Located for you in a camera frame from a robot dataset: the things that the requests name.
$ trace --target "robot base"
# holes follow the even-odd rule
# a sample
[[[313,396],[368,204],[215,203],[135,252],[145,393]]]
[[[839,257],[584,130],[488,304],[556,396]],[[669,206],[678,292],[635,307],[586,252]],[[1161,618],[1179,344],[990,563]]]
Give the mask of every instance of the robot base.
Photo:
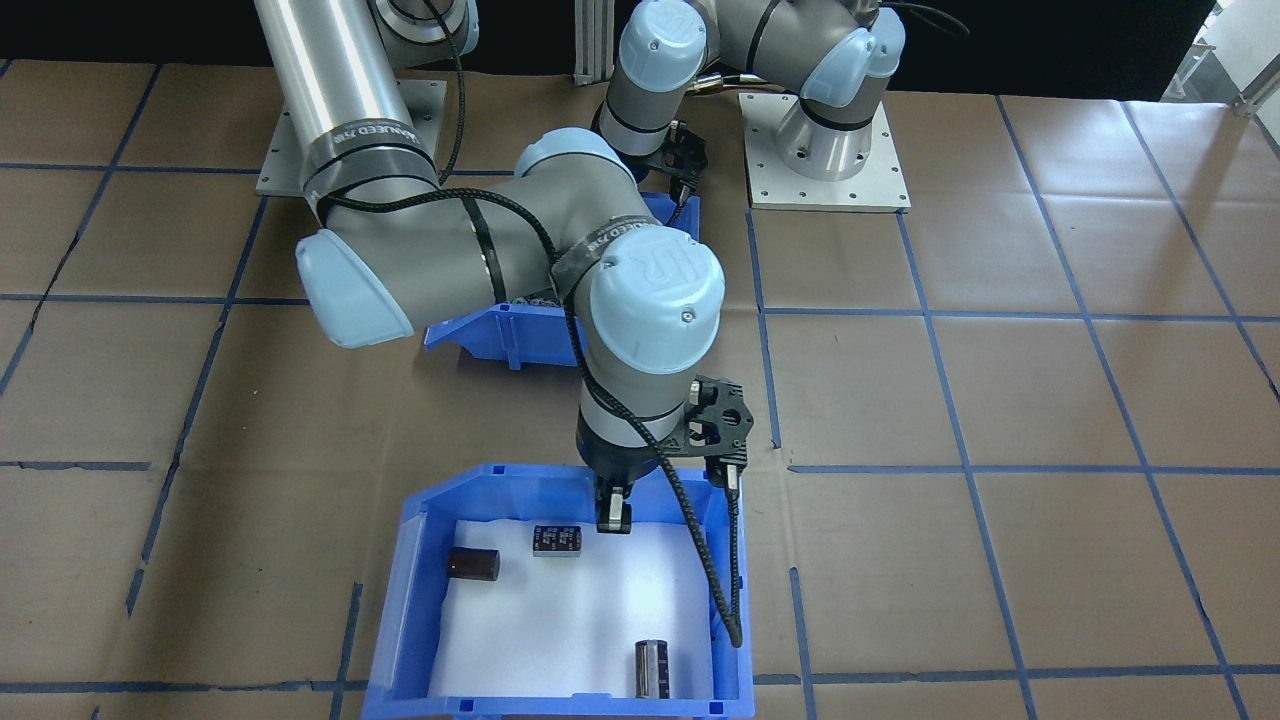
[[[762,210],[896,213],[911,206],[883,105],[872,119],[872,149],[861,172],[823,182],[787,167],[776,143],[778,126],[796,102],[794,95],[740,94],[750,202]]]
[[[399,79],[401,96],[408,108],[413,129],[422,138],[431,156],[440,140],[444,124],[444,101],[448,83],[436,79]],[[262,173],[257,177],[257,193],[266,197],[302,197],[302,150],[298,149],[293,122],[285,111],[275,122],[275,133],[262,159]]]

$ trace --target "capacitor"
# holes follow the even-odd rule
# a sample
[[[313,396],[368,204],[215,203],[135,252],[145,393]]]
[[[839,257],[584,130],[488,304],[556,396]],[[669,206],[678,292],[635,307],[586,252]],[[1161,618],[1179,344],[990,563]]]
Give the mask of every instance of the capacitor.
[[[667,641],[636,643],[636,697],[671,697],[671,669],[667,666]]]
[[[489,580],[492,583],[498,579],[500,564],[497,550],[454,547],[449,550],[448,575],[462,580]]]

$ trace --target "metal frame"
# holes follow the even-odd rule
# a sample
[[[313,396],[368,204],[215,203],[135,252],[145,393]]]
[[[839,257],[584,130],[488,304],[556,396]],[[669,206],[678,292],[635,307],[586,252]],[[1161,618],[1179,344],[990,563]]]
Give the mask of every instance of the metal frame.
[[[872,149],[861,172],[845,181],[817,181],[786,165],[774,140],[794,95],[741,94],[749,197],[762,210],[896,213],[911,206],[883,105],[872,119]]]
[[[613,77],[612,0],[576,0],[573,38],[577,55],[573,85],[594,85]]]
[[[1231,111],[1242,118],[1252,118],[1276,90],[1280,90],[1280,55],[1272,58],[1258,77],[1235,96]]]

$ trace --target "floor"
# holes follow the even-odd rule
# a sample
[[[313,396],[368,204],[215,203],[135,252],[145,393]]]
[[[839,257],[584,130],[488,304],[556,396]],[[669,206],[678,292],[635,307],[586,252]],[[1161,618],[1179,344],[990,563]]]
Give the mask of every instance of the floor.
[[[401,502],[577,464],[575,373],[332,346],[270,69],[0,65],[0,716],[358,717]],[[477,186],[602,95],[467,90]],[[1280,717],[1280,161],[1220,105],[886,108],[905,215],[751,211],[733,96],[682,113],[758,715]]]

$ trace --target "blue tape grid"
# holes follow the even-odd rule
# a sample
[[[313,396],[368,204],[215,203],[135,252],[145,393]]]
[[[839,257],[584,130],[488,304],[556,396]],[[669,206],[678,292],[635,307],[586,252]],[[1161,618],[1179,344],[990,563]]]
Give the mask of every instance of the blue tape grid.
[[[1000,110],[1000,117],[1005,123],[1005,129],[1009,131],[1009,138],[1014,145],[1014,151],[1018,154],[1018,161],[1023,167],[1023,173],[1027,176],[1027,183],[1030,186],[1032,193],[1036,196],[1036,204],[1039,208],[1041,217],[1044,219],[1044,227],[1048,229],[1050,238],[1053,242],[1053,249],[1057,252],[1059,260],[1062,264],[1062,270],[1066,273],[1066,281],[1071,287],[1071,295],[1075,296],[1075,304],[1076,306],[1079,306],[1080,315],[1083,315],[1084,327],[1089,332],[1089,340],[1093,342],[1093,348],[1098,355],[1098,361],[1102,364],[1103,373],[1106,373],[1107,384],[1111,386],[1111,393],[1115,396],[1116,406],[1119,407],[1120,415],[1124,419],[1125,429],[1129,432],[1129,439],[1132,441],[1133,448],[1138,455],[1138,464],[1143,469],[1143,474],[1147,477],[1147,486],[1151,489],[1152,500],[1155,501],[1156,509],[1160,512],[1161,523],[1164,523],[1165,525],[1165,532],[1169,536],[1169,542],[1172,546],[1174,555],[1178,559],[1178,565],[1181,569],[1183,578],[1187,580],[1187,588],[1196,602],[1196,609],[1199,611],[1201,621],[1203,623],[1204,626],[1204,633],[1208,635],[1210,644],[1213,647],[1213,655],[1217,657],[1219,669],[1222,673],[1222,678],[1226,680],[1226,687],[1231,693],[1231,701],[1235,703],[1235,710],[1239,714],[1240,720],[1248,720],[1249,714],[1244,707],[1244,701],[1240,697],[1240,691],[1235,684],[1235,676],[1233,675],[1231,669],[1228,665],[1226,655],[1222,651],[1222,643],[1217,637],[1217,630],[1213,629],[1213,623],[1212,620],[1210,620],[1208,612],[1204,611],[1204,605],[1201,600],[1199,588],[1196,587],[1196,578],[1192,574],[1190,565],[1187,562],[1187,556],[1183,553],[1183,547],[1178,539],[1178,532],[1174,529],[1172,519],[1169,516],[1169,510],[1165,507],[1164,497],[1161,497],[1160,493],[1160,486],[1156,483],[1156,475],[1155,473],[1151,471],[1151,465],[1147,461],[1147,454],[1142,447],[1142,439],[1138,437],[1138,430],[1133,423],[1133,416],[1129,414],[1129,406],[1128,404],[1125,404],[1124,396],[1120,393],[1120,386],[1116,382],[1115,373],[1111,369],[1111,363],[1107,360],[1106,351],[1102,347],[1102,341],[1098,337],[1098,332],[1097,328],[1094,327],[1093,318],[1089,315],[1088,305],[1085,305],[1084,302],[1084,295],[1080,292],[1080,287],[1076,283],[1075,273],[1071,270],[1071,264],[1066,259],[1066,252],[1064,251],[1062,242],[1059,238],[1057,228],[1053,225],[1053,220],[1048,214],[1048,208],[1044,205],[1044,199],[1041,195],[1039,186],[1036,183],[1036,177],[1032,174],[1030,165],[1028,164],[1027,156],[1023,152],[1021,143],[1018,141],[1018,133],[1014,131],[1014,124],[1009,119],[1009,111],[1005,109],[1005,102],[1004,100],[1001,100],[998,95],[996,96],[996,108]],[[1134,132],[1137,132],[1137,126],[1133,127]],[[1152,156],[1149,151],[1147,158],[1148,160],[1151,160],[1152,167],[1156,167],[1155,156]],[[1190,231],[1189,223],[1187,224],[1187,228],[1188,231]],[[1204,255],[1201,254],[1201,259],[1206,261],[1206,268],[1207,268],[1208,266],[1207,258],[1204,258]],[[1231,310],[1231,305],[1226,299],[1226,291],[1222,290],[1221,286],[1219,286],[1219,288],[1220,292],[1222,293],[1222,300],[1228,302],[1228,310],[1234,315],[1234,310]],[[1242,333],[1244,332],[1243,325],[1240,327],[1240,332]]]
[[[755,313],[760,324],[760,356],[764,361],[764,392],[769,400],[769,425],[774,450],[782,447],[782,428],[778,424],[778,396],[773,386],[773,355],[769,352],[769,324],[764,319],[764,283],[760,279],[760,254],[755,247],[755,219],[746,209],[746,242],[751,250],[751,281],[755,284]]]
[[[1235,305],[1231,299],[1226,295],[1226,286],[1217,277],[1217,272],[1213,269],[1213,263],[1210,263],[1208,254],[1204,252],[1204,247],[1201,245],[1199,236],[1196,234],[1196,228],[1192,227],[1190,219],[1187,217],[1187,211],[1183,210],[1183,204],[1178,200],[1174,193],[1172,186],[1169,184],[1169,178],[1165,177],[1165,172],[1156,163],[1156,155],[1151,151],[1151,146],[1147,145],[1147,138],[1142,135],[1138,128],[1138,123],[1133,119],[1133,111],[1129,110],[1129,105],[1121,102],[1120,109],[1124,111],[1124,117],[1129,120],[1129,127],[1133,128],[1134,137],[1138,138],[1138,143],[1142,145],[1142,151],[1147,154],[1147,160],[1151,163],[1151,168],[1156,170],[1156,177],[1160,178],[1161,187],[1165,188],[1165,193],[1169,196],[1169,201],[1174,204],[1174,210],[1178,211],[1178,219],[1183,222],[1183,228],[1187,229],[1187,236],[1190,237],[1192,245],[1196,247],[1196,254],[1199,255],[1201,263],[1204,264],[1204,269],[1208,270],[1208,277],[1213,281],[1213,287],[1217,290],[1217,295],[1222,299],[1222,305],[1226,306],[1228,315],[1235,322],[1235,329],[1240,332],[1240,337],[1244,338],[1244,345],[1249,348],[1249,355],[1253,355],[1253,361],[1258,364],[1262,374],[1267,378],[1267,384],[1271,386],[1271,395],[1280,400],[1280,389],[1276,389],[1275,377],[1267,372],[1267,364],[1262,361],[1262,355],[1258,352],[1257,346],[1253,345],[1253,338],[1249,337],[1249,331],[1244,327],[1240,320],[1239,313],[1235,311]]]
[[[1037,720],[1036,700],[1032,697],[1030,680],[1027,676],[1027,664],[1023,660],[1023,648],[1018,642],[1018,630],[1014,628],[1014,615],[1009,609],[1009,597],[1005,594],[1005,580],[1000,574],[1000,564],[996,561],[996,548],[991,542],[991,530],[987,527],[987,514],[982,509],[982,496],[978,492],[978,482],[974,479],[973,464],[969,461],[969,448],[964,442],[964,430],[960,429],[960,415],[956,411],[955,397],[951,395],[951,380],[947,378],[947,369],[942,361],[942,346],[938,345],[938,336],[933,327],[933,314],[929,310],[929,300],[924,293],[924,281],[920,279],[920,269],[915,261],[915,251],[911,247],[911,236],[906,231],[906,222],[902,214],[897,217],[897,231],[902,236],[902,250],[906,252],[906,263],[911,270],[911,283],[915,286],[916,300],[920,301],[920,313],[924,318],[924,331],[929,336],[929,347],[933,351],[933,364],[938,370],[938,382],[942,386],[942,398],[946,401],[947,416],[951,421],[951,432],[955,434],[956,450],[960,452],[960,465],[964,471],[965,486],[969,489],[969,502],[973,505],[974,519],[978,523],[978,534],[982,537],[982,550],[987,555],[987,568],[991,570],[991,580],[996,592],[996,601],[1000,605],[1000,616],[1005,623],[1005,634],[1009,637],[1009,650],[1014,659],[1018,685],[1023,693],[1023,705],[1027,707],[1028,720]]]
[[[142,118],[142,110],[146,108],[147,100],[151,97],[151,91],[155,90],[156,81],[160,78],[161,68],[164,68],[164,65],[156,65],[156,68],[151,72],[146,88],[142,91],[142,97],[138,100],[137,108],[133,109],[133,117],[129,118],[129,124],[124,128],[124,136],[120,137],[120,143],[116,145],[115,152],[111,155],[110,164],[104,168],[102,179],[99,181],[97,190],[93,191],[93,199],[90,200],[88,208],[84,210],[84,215],[81,218],[79,225],[76,228],[76,234],[72,236],[70,245],[68,245],[67,251],[63,252],[61,259],[58,261],[58,266],[54,269],[54,275],[49,279],[49,284],[45,287],[44,295],[37,300],[36,309],[31,313],[31,322],[27,324],[27,329],[22,333],[22,340],[18,341],[18,348],[14,351],[13,357],[9,359],[9,365],[5,368],[4,375],[0,377],[0,395],[4,395],[4,391],[9,387],[9,380],[13,379],[13,374],[18,369],[18,363],[22,361],[23,354],[27,352],[27,346],[31,343],[31,336],[36,332],[36,320],[40,318],[40,310],[44,307],[45,300],[54,290],[54,283],[58,282],[58,275],[60,275],[63,268],[67,266],[67,260],[70,258],[72,251],[76,250],[76,246],[79,245],[81,237],[84,236],[84,229],[93,218],[93,210],[97,209],[97,204],[102,200],[102,193],[106,192],[106,183],[111,181],[114,168],[120,163],[120,156],[124,155],[124,149],[128,146],[129,138],[133,137],[133,131],[138,127],[138,120]]]
[[[205,354],[205,364],[200,370],[200,378],[196,380],[196,388],[191,395],[191,402],[187,405],[187,415],[182,423],[182,432],[178,433],[178,442],[173,450],[169,471],[165,474],[164,484],[160,487],[160,496],[156,498],[156,506],[151,515],[151,525],[147,529],[147,537],[142,544],[141,564],[133,574],[133,583],[131,584],[129,594],[124,601],[124,609],[131,616],[133,615],[133,606],[138,600],[138,592],[142,589],[142,578],[146,573],[146,566],[151,561],[151,551],[155,548],[156,536],[160,533],[160,520],[164,516],[164,506],[169,500],[169,492],[173,489],[173,480],[178,474],[178,468],[182,465],[182,451],[187,445],[187,437],[191,434],[191,428],[196,421],[196,411],[200,410],[200,401],[204,397],[205,386],[209,384],[209,374],[214,368],[214,357],[218,355],[218,348],[223,341],[223,333],[227,329],[227,319],[236,304],[236,293],[239,290],[241,279],[244,277],[244,266],[248,264],[248,256],[253,250],[253,240],[257,237],[259,227],[262,224],[262,215],[266,213],[266,200],[268,199],[264,197],[259,201],[257,213],[255,213],[253,223],[248,229],[248,237],[244,238],[244,249],[241,251],[239,264],[236,266],[236,274],[232,277],[230,288],[223,299],[223,310],[218,318],[218,329],[214,331],[214,336],[209,341],[209,351]]]

